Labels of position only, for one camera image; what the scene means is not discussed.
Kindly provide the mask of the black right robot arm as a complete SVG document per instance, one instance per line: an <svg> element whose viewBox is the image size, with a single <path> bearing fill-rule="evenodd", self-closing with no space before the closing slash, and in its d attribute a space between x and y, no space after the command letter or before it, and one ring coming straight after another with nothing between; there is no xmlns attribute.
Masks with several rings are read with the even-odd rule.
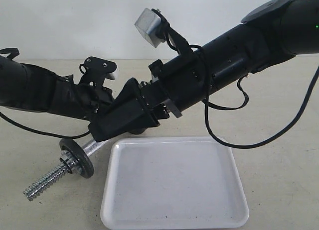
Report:
<svg viewBox="0 0 319 230"><path fill-rule="evenodd" d="M223 35L192 50L184 41L178 56L150 64L152 80L141 86L130 78L111 105L88 125L104 141L125 132L159 126L250 73L297 55L319 51L319 0L271 0Z"/></svg>

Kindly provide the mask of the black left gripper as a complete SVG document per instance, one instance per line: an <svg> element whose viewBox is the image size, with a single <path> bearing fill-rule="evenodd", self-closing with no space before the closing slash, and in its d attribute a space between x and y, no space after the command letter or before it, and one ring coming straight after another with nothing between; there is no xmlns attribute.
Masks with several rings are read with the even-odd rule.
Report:
<svg viewBox="0 0 319 230"><path fill-rule="evenodd" d="M56 82L53 95L53 113L65 117L91 120L105 110L114 100L113 91L104 86L75 84L73 76L62 77Z"/></svg>

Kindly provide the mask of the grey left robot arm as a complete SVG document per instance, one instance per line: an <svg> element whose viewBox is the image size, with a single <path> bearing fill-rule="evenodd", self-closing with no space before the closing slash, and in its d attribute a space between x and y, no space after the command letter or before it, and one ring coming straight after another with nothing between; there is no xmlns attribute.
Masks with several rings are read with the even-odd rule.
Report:
<svg viewBox="0 0 319 230"><path fill-rule="evenodd" d="M113 102L106 79L114 80L117 64L90 56L80 64L79 83L73 75L56 73L32 64L0 58L0 104L3 107L34 113L50 113L91 120Z"/></svg>

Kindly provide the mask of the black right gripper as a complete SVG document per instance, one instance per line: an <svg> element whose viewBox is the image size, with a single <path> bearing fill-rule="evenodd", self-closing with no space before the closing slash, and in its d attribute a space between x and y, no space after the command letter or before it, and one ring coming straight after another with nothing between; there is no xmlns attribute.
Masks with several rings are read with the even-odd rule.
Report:
<svg viewBox="0 0 319 230"><path fill-rule="evenodd" d="M109 140L135 129L158 127L158 119L169 114L179 118L182 112L201 101L205 95L205 55L193 52L163 63L148 66L152 79L139 87L130 78L107 110L90 121L88 129L96 142Z"/></svg>

